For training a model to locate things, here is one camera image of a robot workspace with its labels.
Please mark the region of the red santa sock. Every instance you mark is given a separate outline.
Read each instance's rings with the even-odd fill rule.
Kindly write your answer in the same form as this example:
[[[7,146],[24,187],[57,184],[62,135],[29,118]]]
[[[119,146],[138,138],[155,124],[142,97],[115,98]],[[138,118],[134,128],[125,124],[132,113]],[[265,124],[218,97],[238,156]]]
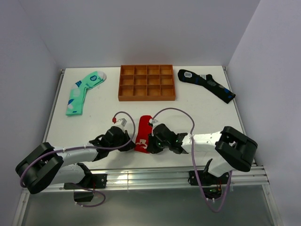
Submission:
[[[135,140],[134,150],[141,153],[149,153],[147,151],[149,139],[148,135],[151,134],[152,127],[149,125],[149,121],[152,119],[150,115],[143,115],[139,119],[138,133]]]

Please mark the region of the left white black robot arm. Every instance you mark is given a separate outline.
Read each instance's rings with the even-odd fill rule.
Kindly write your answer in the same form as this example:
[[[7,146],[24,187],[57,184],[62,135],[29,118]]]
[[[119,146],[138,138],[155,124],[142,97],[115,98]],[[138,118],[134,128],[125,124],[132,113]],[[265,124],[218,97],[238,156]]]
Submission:
[[[122,126],[112,126],[105,134],[90,140],[84,146],[56,148],[49,142],[36,147],[16,166],[20,184],[31,194],[37,194],[53,184],[67,184],[92,188],[102,184],[84,164],[108,156],[111,151],[126,152],[134,149],[135,143]]]

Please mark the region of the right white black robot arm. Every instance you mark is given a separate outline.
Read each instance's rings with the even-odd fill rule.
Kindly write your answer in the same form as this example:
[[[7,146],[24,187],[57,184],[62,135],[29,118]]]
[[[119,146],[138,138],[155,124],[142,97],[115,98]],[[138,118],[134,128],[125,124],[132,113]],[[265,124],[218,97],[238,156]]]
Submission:
[[[148,135],[147,152],[158,154],[168,149],[175,154],[194,155],[196,152],[217,153],[207,161],[203,171],[204,180],[215,183],[231,170],[249,172],[258,144],[231,126],[208,134],[174,133],[165,124],[158,124]]]

